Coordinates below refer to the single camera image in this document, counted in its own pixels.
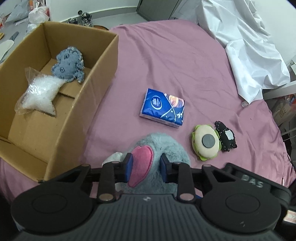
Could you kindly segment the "grey fluffy plush pink ear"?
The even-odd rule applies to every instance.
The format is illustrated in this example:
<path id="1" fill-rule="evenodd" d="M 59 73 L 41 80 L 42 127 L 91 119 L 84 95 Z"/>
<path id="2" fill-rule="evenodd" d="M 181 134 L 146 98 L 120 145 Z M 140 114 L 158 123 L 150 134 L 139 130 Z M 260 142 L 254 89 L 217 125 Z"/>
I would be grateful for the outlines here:
<path id="1" fill-rule="evenodd" d="M 132 173 L 128 183 L 116 183 L 117 191 L 126 194 L 177 194 L 177 184 L 163 182 L 159 171 L 162 154 L 170 162 L 190 164 L 187 152 L 174 138 L 165 133 L 150 133 L 127 153 L 133 155 Z"/>

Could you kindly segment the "burger shaped plush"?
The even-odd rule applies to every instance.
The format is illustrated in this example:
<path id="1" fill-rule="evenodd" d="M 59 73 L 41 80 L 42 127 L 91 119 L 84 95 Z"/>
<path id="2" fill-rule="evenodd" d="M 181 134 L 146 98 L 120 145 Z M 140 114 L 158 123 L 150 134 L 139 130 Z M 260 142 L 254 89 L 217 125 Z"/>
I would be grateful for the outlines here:
<path id="1" fill-rule="evenodd" d="M 220 136 L 211 125 L 197 125 L 192 132 L 192 148 L 201 161 L 213 159 L 221 150 Z"/>

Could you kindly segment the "black patch plush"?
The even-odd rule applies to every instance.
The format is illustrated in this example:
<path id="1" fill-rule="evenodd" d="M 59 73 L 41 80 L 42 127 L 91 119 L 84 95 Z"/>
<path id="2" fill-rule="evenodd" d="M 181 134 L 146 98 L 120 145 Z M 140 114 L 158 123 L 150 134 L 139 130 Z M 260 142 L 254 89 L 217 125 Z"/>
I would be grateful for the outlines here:
<path id="1" fill-rule="evenodd" d="M 222 151 L 229 152 L 231 149 L 237 148 L 235 135 L 231 129 L 221 121 L 215 121 L 215 128 L 220 137 Z"/>

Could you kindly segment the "blue tissue pack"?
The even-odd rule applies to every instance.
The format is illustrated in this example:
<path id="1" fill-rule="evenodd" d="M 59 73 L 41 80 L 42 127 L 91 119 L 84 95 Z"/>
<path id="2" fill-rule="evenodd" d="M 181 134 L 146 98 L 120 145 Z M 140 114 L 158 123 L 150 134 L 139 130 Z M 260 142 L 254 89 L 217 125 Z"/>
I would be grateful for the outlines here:
<path id="1" fill-rule="evenodd" d="M 179 128 L 183 125 L 184 110 L 184 99 L 148 88 L 139 116 Z"/>

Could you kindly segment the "clear bag white filling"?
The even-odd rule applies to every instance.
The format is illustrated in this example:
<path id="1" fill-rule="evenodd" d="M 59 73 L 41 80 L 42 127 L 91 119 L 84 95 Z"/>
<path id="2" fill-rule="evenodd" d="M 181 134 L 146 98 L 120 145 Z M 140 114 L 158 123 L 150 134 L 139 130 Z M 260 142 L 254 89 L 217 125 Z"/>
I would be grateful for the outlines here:
<path id="1" fill-rule="evenodd" d="M 26 114 L 36 110 L 55 116 L 53 100 L 66 81 L 56 76 L 46 75 L 31 67 L 25 69 L 25 74 L 28 87 L 15 105 L 16 114 Z"/>

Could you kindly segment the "blue denim heart plush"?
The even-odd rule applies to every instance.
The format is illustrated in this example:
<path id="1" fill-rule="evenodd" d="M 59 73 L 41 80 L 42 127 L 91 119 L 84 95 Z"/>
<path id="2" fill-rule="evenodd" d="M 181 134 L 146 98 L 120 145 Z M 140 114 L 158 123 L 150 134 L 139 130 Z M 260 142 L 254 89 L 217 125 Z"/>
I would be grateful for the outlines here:
<path id="1" fill-rule="evenodd" d="M 54 76 L 67 82 L 77 80 L 82 83 L 85 78 L 84 60 L 82 53 L 75 47 L 69 46 L 56 56 L 57 63 L 51 68 Z"/>

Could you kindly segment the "small white pack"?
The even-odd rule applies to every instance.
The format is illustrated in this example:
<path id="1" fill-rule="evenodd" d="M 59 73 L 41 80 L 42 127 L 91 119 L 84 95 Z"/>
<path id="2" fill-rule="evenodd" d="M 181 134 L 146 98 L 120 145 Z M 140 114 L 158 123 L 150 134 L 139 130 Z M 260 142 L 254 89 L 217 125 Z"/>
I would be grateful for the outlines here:
<path id="1" fill-rule="evenodd" d="M 105 161 L 103 161 L 102 166 L 109 162 L 121 162 L 123 160 L 123 153 L 115 152 L 110 155 Z"/>

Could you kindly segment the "brown cardboard box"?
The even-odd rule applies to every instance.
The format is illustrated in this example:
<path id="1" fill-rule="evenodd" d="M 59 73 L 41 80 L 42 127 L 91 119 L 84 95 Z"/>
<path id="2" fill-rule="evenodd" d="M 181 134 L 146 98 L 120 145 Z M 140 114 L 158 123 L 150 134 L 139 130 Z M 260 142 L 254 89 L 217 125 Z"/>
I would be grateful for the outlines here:
<path id="1" fill-rule="evenodd" d="M 1 158 L 33 181 L 46 181 L 79 165 L 88 129 L 115 75 L 117 34 L 79 25 L 45 22 L 1 65 Z M 29 81 L 50 75 L 58 54 L 77 48 L 84 81 L 55 88 L 43 110 L 29 98 Z"/>

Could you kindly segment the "pink bed sheet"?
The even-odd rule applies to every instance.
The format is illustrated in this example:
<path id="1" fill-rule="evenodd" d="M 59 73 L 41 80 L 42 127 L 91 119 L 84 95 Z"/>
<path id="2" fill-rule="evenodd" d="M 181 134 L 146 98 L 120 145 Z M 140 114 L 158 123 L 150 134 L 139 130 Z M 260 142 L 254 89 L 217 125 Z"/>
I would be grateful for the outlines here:
<path id="1" fill-rule="evenodd" d="M 79 159 L 93 167 L 115 152 L 125 152 L 149 133 L 172 136 L 187 151 L 194 168 L 202 166 L 191 146 L 197 125 L 223 122 L 233 130 L 237 148 L 219 153 L 209 164 L 227 162 L 289 186 L 295 180 L 280 130 L 263 100 L 247 107 L 224 48 L 199 26 L 184 20 L 122 25 L 118 64 L 100 102 Z M 183 125 L 174 128 L 139 116 L 147 89 L 185 101 Z M 1 195 L 12 201 L 37 185 L 1 158 Z"/>

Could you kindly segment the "grey sneaker pair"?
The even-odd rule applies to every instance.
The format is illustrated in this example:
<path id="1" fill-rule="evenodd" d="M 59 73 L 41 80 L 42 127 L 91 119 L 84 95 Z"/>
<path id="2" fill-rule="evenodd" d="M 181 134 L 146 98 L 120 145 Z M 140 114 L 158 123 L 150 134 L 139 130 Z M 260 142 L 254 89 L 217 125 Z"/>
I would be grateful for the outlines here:
<path id="1" fill-rule="evenodd" d="M 67 23 L 93 27 L 92 15 L 90 13 L 83 12 L 82 10 L 78 11 L 78 17 L 68 19 Z"/>

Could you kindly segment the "white draped sheet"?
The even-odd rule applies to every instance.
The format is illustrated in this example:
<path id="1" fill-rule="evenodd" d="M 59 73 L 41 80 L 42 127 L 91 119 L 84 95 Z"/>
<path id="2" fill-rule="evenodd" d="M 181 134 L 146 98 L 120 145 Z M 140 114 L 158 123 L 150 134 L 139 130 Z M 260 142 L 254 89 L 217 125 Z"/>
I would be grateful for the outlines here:
<path id="1" fill-rule="evenodd" d="M 250 104 L 290 82 L 288 68 L 252 1 L 200 1 L 197 20 L 225 49 L 238 94 Z"/>

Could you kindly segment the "grey wardrobe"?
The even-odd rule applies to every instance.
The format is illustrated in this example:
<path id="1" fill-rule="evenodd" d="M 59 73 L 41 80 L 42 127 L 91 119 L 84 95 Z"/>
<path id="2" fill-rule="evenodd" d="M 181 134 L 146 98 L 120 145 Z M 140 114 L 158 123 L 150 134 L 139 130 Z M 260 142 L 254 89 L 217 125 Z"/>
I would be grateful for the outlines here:
<path id="1" fill-rule="evenodd" d="M 183 19 L 197 23 L 198 0 L 141 0 L 137 13 L 147 21 Z"/>

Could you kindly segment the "white insole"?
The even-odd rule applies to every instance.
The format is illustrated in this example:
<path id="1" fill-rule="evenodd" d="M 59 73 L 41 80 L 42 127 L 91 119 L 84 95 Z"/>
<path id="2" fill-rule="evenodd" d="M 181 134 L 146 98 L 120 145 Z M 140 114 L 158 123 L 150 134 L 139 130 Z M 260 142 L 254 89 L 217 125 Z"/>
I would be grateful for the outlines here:
<path id="1" fill-rule="evenodd" d="M 6 40 L 0 44 L 0 60 L 5 56 L 5 54 L 14 45 L 14 40 Z"/>

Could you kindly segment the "white plastic bag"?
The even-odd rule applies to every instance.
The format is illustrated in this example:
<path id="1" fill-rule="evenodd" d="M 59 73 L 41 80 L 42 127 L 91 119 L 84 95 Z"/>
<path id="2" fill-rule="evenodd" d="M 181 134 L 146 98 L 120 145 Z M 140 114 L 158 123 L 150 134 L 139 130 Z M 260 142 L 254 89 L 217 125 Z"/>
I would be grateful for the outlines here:
<path id="1" fill-rule="evenodd" d="M 50 19 L 49 8 L 47 6 L 40 6 L 34 8 L 28 15 L 31 24 L 39 25 Z"/>

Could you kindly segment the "grey plastic bag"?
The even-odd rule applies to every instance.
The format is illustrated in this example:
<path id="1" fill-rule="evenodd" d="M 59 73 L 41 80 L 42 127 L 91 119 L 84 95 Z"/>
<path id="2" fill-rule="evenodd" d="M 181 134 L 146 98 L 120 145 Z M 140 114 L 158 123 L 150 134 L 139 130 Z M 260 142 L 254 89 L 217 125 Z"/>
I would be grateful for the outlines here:
<path id="1" fill-rule="evenodd" d="M 29 12 L 31 11 L 29 1 L 21 1 L 16 4 L 12 12 L 6 18 L 6 22 L 17 22 L 28 17 Z"/>

